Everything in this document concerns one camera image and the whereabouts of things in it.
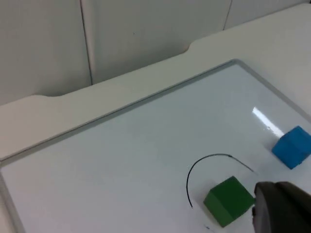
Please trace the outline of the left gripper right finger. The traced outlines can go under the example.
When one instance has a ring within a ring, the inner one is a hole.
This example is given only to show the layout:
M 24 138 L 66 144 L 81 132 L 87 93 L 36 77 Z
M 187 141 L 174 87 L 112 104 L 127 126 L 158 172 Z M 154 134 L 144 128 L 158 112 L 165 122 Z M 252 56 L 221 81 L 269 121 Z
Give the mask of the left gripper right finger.
M 290 182 L 277 182 L 276 188 L 285 200 L 281 204 L 282 233 L 309 233 L 311 231 L 311 195 Z

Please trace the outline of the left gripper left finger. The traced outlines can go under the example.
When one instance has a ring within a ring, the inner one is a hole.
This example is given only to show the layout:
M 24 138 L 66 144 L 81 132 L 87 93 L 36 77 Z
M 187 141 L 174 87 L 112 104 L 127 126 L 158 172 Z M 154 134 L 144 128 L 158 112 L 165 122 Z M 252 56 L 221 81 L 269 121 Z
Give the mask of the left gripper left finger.
M 259 182 L 255 186 L 255 204 L 252 208 L 252 222 L 254 232 L 256 233 L 273 233 L 275 223 L 273 222 L 272 208 L 276 204 L 277 193 L 274 183 Z

